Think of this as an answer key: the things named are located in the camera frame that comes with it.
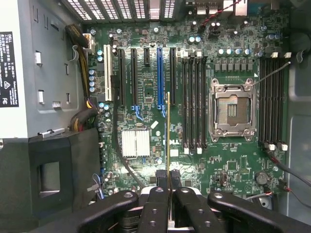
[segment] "psu label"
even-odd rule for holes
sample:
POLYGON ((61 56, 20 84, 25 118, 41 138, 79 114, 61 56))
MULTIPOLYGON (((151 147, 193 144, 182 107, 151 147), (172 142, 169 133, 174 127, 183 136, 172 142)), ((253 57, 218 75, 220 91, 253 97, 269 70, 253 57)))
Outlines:
POLYGON ((0 32, 0 108, 19 107, 12 32, 0 32))

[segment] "expansion slot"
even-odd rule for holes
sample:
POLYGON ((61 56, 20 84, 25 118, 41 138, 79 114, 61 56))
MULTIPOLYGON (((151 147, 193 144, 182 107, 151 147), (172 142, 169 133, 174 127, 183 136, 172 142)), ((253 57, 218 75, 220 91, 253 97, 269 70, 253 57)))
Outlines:
POLYGON ((202 106, 202 147, 207 148, 207 138, 206 138, 206 123, 207 123, 207 109, 206 109, 206 58, 202 58, 202 64, 201 64, 201 79, 202 79, 202 100, 201 100, 201 106, 202 106))
POLYGON ((201 59, 195 59, 194 64, 194 86, 196 90, 195 95, 195 129, 196 129, 196 151, 197 154, 202 154, 202 75, 200 73, 201 59))
POLYGON ((105 100, 112 101, 111 94, 111 71, 112 71, 112 62, 111 62, 111 46, 104 45, 104 84, 105 84, 105 100))
POLYGON ((164 70, 163 70, 163 52, 162 48, 157 48, 157 108, 162 110, 162 115, 165 117, 164 106, 164 70))
POLYGON ((176 97, 176 49, 171 48, 170 49, 170 79, 171 79, 171 85, 170 85, 170 96, 171 96, 171 105, 175 105, 175 97, 176 97))
POLYGON ((184 153, 189 154, 189 76, 187 73, 188 60, 182 61, 182 82, 183 82, 183 144, 184 153))
POLYGON ((120 76, 120 105, 124 106, 126 102, 126 73, 125 73, 125 52, 120 49, 118 52, 119 76, 120 76))
POLYGON ((150 66, 150 51, 149 48, 144 48, 144 65, 150 66))

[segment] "white pci slot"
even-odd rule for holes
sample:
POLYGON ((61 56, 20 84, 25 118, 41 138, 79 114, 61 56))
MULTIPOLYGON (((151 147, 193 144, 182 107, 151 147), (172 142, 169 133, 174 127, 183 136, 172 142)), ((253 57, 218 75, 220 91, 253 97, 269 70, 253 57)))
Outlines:
POLYGON ((112 101, 111 94, 111 46, 104 45, 104 78, 105 78, 105 99, 112 101))

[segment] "heatsink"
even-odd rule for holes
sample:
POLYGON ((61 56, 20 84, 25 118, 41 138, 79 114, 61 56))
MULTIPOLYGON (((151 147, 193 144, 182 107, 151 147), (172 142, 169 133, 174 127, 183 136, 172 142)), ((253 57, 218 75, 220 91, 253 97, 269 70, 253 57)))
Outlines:
POLYGON ((150 135, 148 130, 123 131, 121 135, 123 157, 150 156, 150 135))

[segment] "ram slot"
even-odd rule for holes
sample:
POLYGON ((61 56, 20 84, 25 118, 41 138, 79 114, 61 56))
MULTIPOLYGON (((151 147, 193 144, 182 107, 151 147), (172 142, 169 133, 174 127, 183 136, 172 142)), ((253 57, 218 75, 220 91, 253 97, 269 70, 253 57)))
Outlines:
POLYGON ((120 76, 120 105, 126 102, 126 74, 125 74, 125 52, 120 49, 118 52, 119 76, 120 76))
POLYGON ((110 45, 104 45, 104 84, 105 84, 105 100, 112 101, 111 93, 111 47, 110 45))
POLYGON ((132 105, 138 105, 137 50, 131 49, 132 105))
POLYGON ((188 60, 182 60, 182 82, 183 82, 183 144, 184 153, 189 154, 189 132, 188 132, 188 75, 187 75, 188 60))
POLYGON ((157 48, 157 108, 162 109, 164 105, 164 75, 163 75, 163 52, 157 48))
POLYGON ((171 48, 170 49, 170 79, 171 79, 171 85, 170 85, 170 96, 171 96, 171 105, 175 105, 175 97, 176 97, 176 49, 171 48))
POLYGON ((195 59, 194 62, 194 87, 195 87, 195 130, 196 130, 196 152, 197 154, 202 154, 202 76, 200 73, 201 59, 195 59))
POLYGON ((202 146, 203 148, 207 148, 207 138, 206 138, 206 123, 207 123, 207 109, 206 109, 206 96, 207 96, 207 89, 206 89, 206 58, 202 58, 202 64, 201 64, 201 79, 202 79, 202 100, 201 100, 201 106, 202 106, 202 146))
POLYGON ((189 145, 190 150, 195 150, 195 86, 194 86, 194 59, 190 58, 188 74, 189 74, 189 102, 190 102, 190 113, 189 113, 189 127, 190 127, 190 135, 189 135, 189 145))

